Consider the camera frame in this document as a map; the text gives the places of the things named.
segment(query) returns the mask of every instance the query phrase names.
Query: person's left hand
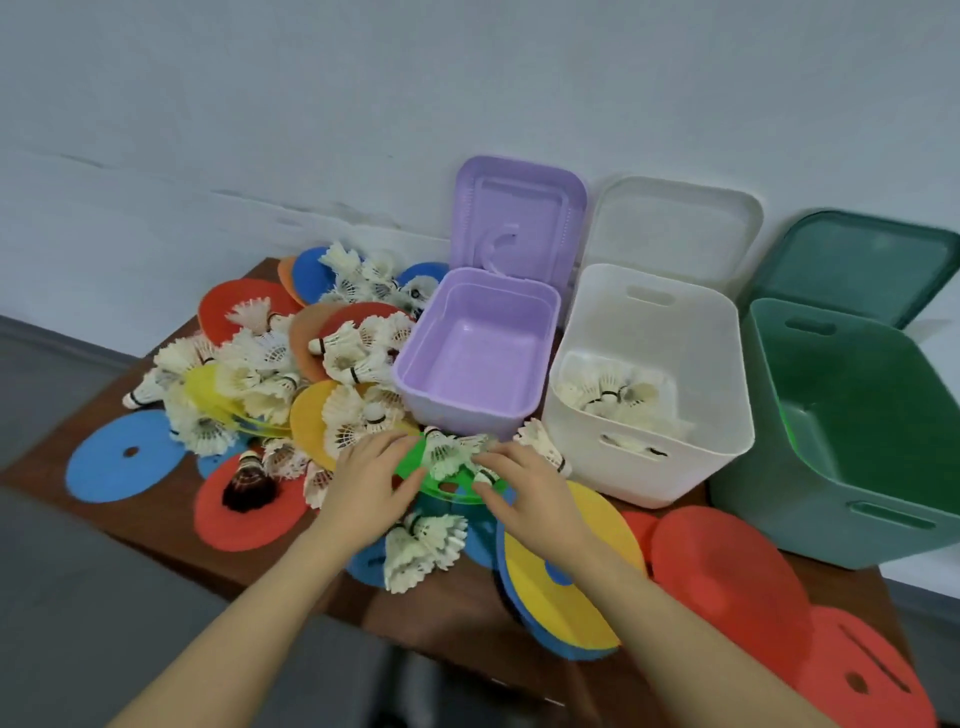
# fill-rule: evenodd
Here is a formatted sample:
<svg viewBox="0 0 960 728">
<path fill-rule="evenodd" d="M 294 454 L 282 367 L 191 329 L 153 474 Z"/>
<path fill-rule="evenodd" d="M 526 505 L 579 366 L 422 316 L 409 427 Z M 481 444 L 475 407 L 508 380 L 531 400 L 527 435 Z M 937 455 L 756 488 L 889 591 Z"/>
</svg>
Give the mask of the person's left hand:
<svg viewBox="0 0 960 728">
<path fill-rule="evenodd" d="M 419 468 L 393 487 L 394 471 L 419 438 L 392 430 L 368 435 L 340 453 L 324 505 L 311 529 L 352 556 L 403 517 L 426 476 Z"/>
</svg>

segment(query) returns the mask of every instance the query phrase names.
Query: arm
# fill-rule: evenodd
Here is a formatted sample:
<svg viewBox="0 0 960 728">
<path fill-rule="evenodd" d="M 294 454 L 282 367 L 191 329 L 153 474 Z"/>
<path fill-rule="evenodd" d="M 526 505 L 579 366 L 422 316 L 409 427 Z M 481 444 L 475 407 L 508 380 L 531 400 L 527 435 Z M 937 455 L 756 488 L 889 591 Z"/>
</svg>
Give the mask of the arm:
<svg viewBox="0 0 960 728">
<path fill-rule="evenodd" d="M 416 437 L 385 432 L 345 450 L 317 519 L 110 728 L 248 725 L 324 589 L 416 496 L 423 471 L 395 492 L 391 485 L 396 466 L 416 443 Z"/>
<path fill-rule="evenodd" d="M 516 490 L 511 506 L 489 485 L 473 484 L 493 514 L 527 548 L 570 575 L 678 725 L 836 728 L 766 667 L 594 536 L 566 483 L 532 449 L 507 443 L 474 459 Z"/>
</svg>

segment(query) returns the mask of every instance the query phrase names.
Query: yellow disc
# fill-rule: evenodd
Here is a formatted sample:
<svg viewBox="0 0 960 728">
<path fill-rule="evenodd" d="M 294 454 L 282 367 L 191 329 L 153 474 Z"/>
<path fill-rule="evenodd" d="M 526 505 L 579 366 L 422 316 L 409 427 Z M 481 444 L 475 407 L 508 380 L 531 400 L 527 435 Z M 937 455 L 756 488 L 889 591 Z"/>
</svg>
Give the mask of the yellow disc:
<svg viewBox="0 0 960 728">
<path fill-rule="evenodd" d="M 290 428 L 261 422 L 247 414 L 243 403 L 217 392 L 216 378 L 219 364 L 211 362 L 191 369 L 183 378 L 186 396 L 207 417 L 241 432 L 259 437 L 290 437 Z"/>
<path fill-rule="evenodd" d="M 336 470 L 337 461 L 330 457 L 324 447 L 324 402 L 333 390 L 341 386 L 346 385 L 332 379 L 318 381 L 300 392 L 290 409 L 290 429 L 297 447 L 306 452 L 317 465 L 329 471 Z M 371 386 L 368 383 L 360 384 L 357 392 L 362 395 Z M 401 429 L 411 435 L 420 434 L 419 428 L 402 420 L 394 425 L 394 429 Z"/>
<path fill-rule="evenodd" d="M 640 546 L 619 512 L 590 488 L 572 480 L 567 485 L 590 530 L 646 575 Z M 547 632 L 583 649 L 611 649 L 620 644 L 607 621 L 576 586 L 558 583 L 543 559 L 509 533 L 504 535 L 503 546 L 507 573 L 516 595 Z"/>
</svg>

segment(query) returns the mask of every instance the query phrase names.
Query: table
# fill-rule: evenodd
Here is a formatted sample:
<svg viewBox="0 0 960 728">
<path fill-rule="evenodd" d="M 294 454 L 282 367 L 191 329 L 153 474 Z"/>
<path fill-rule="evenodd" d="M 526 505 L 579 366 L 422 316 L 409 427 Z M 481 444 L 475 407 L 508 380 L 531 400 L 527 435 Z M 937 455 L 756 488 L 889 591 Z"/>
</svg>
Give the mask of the table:
<svg viewBox="0 0 960 728">
<path fill-rule="evenodd" d="M 248 276 L 276 280 L 276 263 L 267 258 Z M 192 319 L 167 341 L 198 328 L 197 320 Z M 193 498 L 202 482 L 193 455 L 185 457 L 154 488 L 126 500 L 82 503 L 64 487 L 73 450 L 91 432 L 126 414 L 120 400 L 139 383 L 152 359 L 151 352 L 11 465 L 0 480 L 80 516 L 113 538 L 233 598 L 276 561 L 310 523 L 311 514 L 268 546 L 225 553 L 204 544 L 193 531 Z M 706 488 L 701 485 L 671 508 L 706 503 Z M 614 504 L 635 510 L 625 503 Z M 878 569 L 847 571 L 800 556 L 786 557 L 814 603 L 839 607 L 864 619 L 909 659 Z M 450 571 L 431 574 L 405 595 L 387 594 L 341 573 L 317 609 L 428 657 L 565 703 L 581 717 L 602 716 L 611 725 L 666 724 L 643 678 L 622 650 L 595 663 L 567 663 L 554 657 L 511 618 L 497 594 L 492 573 L 466 558 Z"/>
</svg>

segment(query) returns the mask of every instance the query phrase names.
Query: wall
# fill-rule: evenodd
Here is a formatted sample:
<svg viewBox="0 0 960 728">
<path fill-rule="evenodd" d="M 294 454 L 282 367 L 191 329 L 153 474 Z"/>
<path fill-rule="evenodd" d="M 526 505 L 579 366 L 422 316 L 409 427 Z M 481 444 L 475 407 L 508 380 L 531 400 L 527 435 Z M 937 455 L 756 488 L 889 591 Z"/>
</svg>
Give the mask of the wall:
<svg viewBox="0 0 960 728">
<path fill-rule="evenodd" d="M 811 207 L 960 230 L 958 36 L 953 0 L 6 0 L 0 314 L 142 354 L 331 232 L 443 255 L 481 152 L 753 192 L 739 279 Z M 917 327 L 956 393 L 958 311 Z"/>
</svg>

